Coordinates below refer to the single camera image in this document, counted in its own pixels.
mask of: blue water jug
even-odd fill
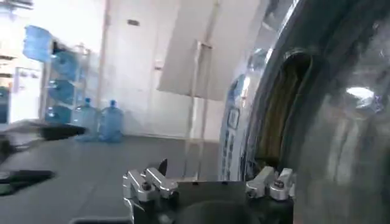
[[[122,140],[123,112],[117,108],[115,100],[101,112],[99,122],[99,139],[104,142],[120,142]]]
[[[23,54],[41,62],[48,62],[51,57],[51,34],[37,26],[26,26]]]
[[[56,53],[52,60],[52,66],[62,77],[75,81],[79,64],[74,53],[69,51]]]
[[[72,105],[73,104],[73,95],[74,95],[74,86],[66,80],[51,80],[48,83],[48,92],[55,100],[59,100],[63,103]]]
[[[0,124],[6,124],[8,121],[9,95],[9,89],[0,86]]]
[[[48,122],[67,124],[71,121],[72,111],[60,105],[49,107],[46,111],[45,120]]]
[[[85,98],[85,103],[73,111],[72,124],[87,129],[84,135],[74,137],[78,141],[94,141],[97,139],[98,111],[91,106],[91,99]]]

